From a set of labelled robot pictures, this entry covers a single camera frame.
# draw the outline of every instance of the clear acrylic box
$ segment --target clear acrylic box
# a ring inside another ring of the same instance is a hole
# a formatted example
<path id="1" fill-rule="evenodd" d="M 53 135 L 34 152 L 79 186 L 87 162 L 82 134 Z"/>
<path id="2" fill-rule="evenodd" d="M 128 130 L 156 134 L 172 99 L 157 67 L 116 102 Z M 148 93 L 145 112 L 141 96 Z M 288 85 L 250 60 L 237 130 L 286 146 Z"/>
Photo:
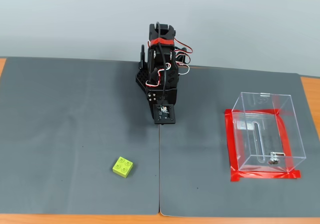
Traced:
<path id="1" fill-rule="evenodd" d="M 242 92 L 231 112 L 239 171 L 288 173 L 306 159 L 291 95 Z"/>

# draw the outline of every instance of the gray mat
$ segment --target gray mat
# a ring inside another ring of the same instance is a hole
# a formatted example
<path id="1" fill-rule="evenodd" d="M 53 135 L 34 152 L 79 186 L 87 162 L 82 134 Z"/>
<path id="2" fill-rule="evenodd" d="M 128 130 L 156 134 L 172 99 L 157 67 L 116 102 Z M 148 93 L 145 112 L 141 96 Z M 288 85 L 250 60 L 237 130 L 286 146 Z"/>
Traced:
<path id="1" fill-rule="evenodd" d="M 9 58 L 0 82 L 0 213 L 156 214 L 159 128 L 132 62 Z M 133 162 L 125 179 L 119 156 Z"/>
<path id="2" fill-rule="evenodd" d="M 301 179 L 230 182 L 224 111 L 241 91 L 292 95 L 306 153 Z M 160 127 L 163 215 L 320 217 L 320 143 L 299 75 L 192 69 L 179 80 L 175 117 Z"/>

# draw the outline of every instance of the red electrical tape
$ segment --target red electrical tape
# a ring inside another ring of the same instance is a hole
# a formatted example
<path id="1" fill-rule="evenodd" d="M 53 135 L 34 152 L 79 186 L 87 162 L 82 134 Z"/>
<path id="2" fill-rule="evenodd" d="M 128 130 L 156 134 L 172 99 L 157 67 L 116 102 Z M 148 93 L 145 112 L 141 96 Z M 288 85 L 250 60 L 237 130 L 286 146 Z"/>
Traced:
<path id="1" fill-rule="evenodd" d="M 174 45 L 175 42 L 173 40 L 167 40 L 167 39 L 163 39 L 163 38 L 156 38 L 150 41 L 150 46 L 154 45 L 154 44 L 168 44 L 168 45 Z"/>
<path id="2" fill-rule="evenodd" d="M 288 135 L 286 132 L 285 124 L 282 118 L 278 115 L 279 110 L 270 109 L 270 110 L 257 110 L 257 111 L 250 111 L 250 112 L 275 114 L 275 119 L 278 124 L 279 134 L 282 141 L 283 151 L 284 153 L 287 154 L 287 156 L 289 156 L 291 154 L 290 143 L 289 143 Z M 231 109 L 227 109 L 225 111 L 224 120 L 225 120 L 226 139 L 227 139 L 227 146 L 229 151 L 230 174 L 231 174 L 232 182 L 238 182 L 240 181 L 240 178 L 285 178 L 285 179 L 301 178 L 300 171 L 295 169 L 293 169 L 289 173 L 239 171 Z M 288 159 L 288 161 L 286 161 L 286 166 L 292 167 L 292 165 L 293 165 L 293 161 L 291 159 Z"/>

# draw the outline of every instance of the lego brick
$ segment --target lego brick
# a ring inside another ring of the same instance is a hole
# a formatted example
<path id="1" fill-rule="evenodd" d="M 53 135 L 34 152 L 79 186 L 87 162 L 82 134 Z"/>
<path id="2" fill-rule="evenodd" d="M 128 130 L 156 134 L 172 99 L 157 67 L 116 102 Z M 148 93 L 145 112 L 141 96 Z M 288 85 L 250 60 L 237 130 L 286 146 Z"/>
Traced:
<path id="1" fill-rule="evenodd" d="M 134 164 L 129 160 L 119 157 L 112 170 L 114 173 L 126 178 L 133 166 Z"/>

